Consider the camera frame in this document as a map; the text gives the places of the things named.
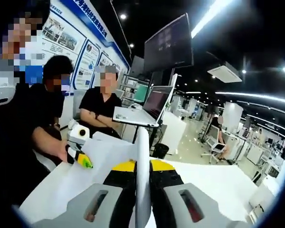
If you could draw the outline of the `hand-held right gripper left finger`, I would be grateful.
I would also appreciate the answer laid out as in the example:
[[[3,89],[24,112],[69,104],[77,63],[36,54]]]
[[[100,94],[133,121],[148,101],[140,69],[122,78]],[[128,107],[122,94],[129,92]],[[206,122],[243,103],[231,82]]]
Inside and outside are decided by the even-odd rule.
[[[136,162],[115,166],[102,184],[94,183],[71,199],[66,211],[43,219],[36,228],[130,228],[135,205]]]

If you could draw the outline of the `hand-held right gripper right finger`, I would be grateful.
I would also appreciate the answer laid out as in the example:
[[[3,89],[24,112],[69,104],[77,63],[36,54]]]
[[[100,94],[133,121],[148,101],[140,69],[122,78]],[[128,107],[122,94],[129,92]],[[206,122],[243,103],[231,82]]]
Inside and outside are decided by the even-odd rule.
[[[159,228],[248,228],[219,211],[218,203],[192,183],[184,183],[175,168],[150,161],[152,212]]]

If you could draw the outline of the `person's left hand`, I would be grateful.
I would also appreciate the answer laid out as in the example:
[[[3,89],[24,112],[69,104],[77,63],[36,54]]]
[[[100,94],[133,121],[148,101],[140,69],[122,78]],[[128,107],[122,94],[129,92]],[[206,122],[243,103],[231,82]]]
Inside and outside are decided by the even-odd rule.
[[[68,157],[68,152],[66,147],[68,146],[66,140],[62,140],[58,142],[58,148],[57,148],[57,157],[63,161],[68,163],[67,157]]]

